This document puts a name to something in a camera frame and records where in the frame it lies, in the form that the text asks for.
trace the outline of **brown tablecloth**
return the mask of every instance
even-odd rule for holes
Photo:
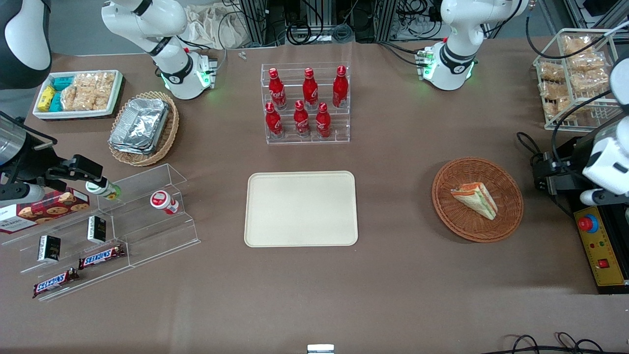
[[[352,141],[267,146],[260,65],[341,59],[352,51]],[[488,40],[459,90],[420,82],[377,45],[230,52],[216,88],[177,101],[181,126],[163,160],[189,182],[186,210],[202,243],[50,303],[30,299],[18,252],[0,249],[0,348],[10,353],[476,353],[512,334],[555,345],[553,333],[625,350],[626,296],[594,295],[573,221],[533,188],[519,130],[548,148],[524,40]],[[57,57],[53,71],[120,70],[123,102],[164,91],[148,55]],[[112,180],[142,171],[114,160],[111,120],[27,124],[81,153]],[[467,242],[439,221],[432,179],[446,161],[501,165],[525,198],[520,228],[495,244]],[[264,171],[348,170],[359,240],[351,247],[249,248],[247,179]]]

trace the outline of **wicker basket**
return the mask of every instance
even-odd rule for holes
[[[498,214],[489,220],[456,200],[450,191],[463,183],[483,182],[498,206]],[[500,241],[520,225],[524,202],[518,185],[498,165],[485,159],[464,157],[447,163],[437,173],[432,186],[432,200],[437,214],[457,235],[482,243]]]
[[[116,149],[113,149],[111,146],[109,150],[112,155],[116,158],[116,160],[130,164],[132,166],[148,166],[156,163],[166,156],[168,150],[172,147],[172,143],[175,141],[175,135],[177,135],[177,129],[179,128],[179,112],[177,112],[177,107],[175,103],[172,101],[172,98],[168,97],[168,95],[161,92],[146,92],[140,93],[134,98],[148,98],[154,99],[159,98],[165,102],[168,102],[170,105],[170,110],[168,112],[168,116],[166,117],[166,123],[164,124],[164,129],[162,131],[162,136],[159,138],[159,142],[157,143],[157,149],[151,155],[140,155],[140,154],[130,154],[128,152],[121,152]],[[116,128],[116,125],[120,121],[120,116],[125,111],[126,106],[129,104],[131,100],[125,103],[124,107],[118,112],[116,116],[116,120],[114,121],[113,126],[111,127],[111,131],[113,132]]]

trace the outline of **coca-cola bottle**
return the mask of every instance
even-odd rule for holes
[[[281,139],[284,137],[284,128],[279,113],[275,111],[273,103],[268,102],[265,106],[267,111],[267,127],[271,135],[271,139]]]
[[[295,119],[297,135],[302,138],[309,137],[310,126],[308,125],[308,112],[304,110],[304,101],[297,100],[295,102],[295,114],[292,117]]]
[[[334,79],[332,85],[332,104],[337,108],[347,108],[347,91],[349,90],[349,83],[347,82],[347,68],[343,65],[337,67],[337,77]]]
[[[325,102],[319,103],[319,113],[316,114],[316,132],[320,139],[330,137],[331,118],[328,113],[328,105]]]
[[[271,93],[273,104],[275,104],[276,110],[285,110],[286,90],[284,89],[284,83],[282,83],[282,80],[279,78],[277,69],[269,69],[269,77],[271,78],[269,82],[269,91]]]
[[[319,86],[315,79],[315,72],[311,67],[304,70],[304,101],[306,102],[307,111],[316,111],[319,106]]]

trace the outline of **aluminum foil container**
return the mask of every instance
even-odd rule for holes
[[[132,154],[155,152],[168,110],[168,103],[160,99],[131,100],[109,136],[109,144],[118,151]]]

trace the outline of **metal cylinder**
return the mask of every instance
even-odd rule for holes
[[[24,145],[26,131],[4,117],[0,117],[0,166],[17,155]]]

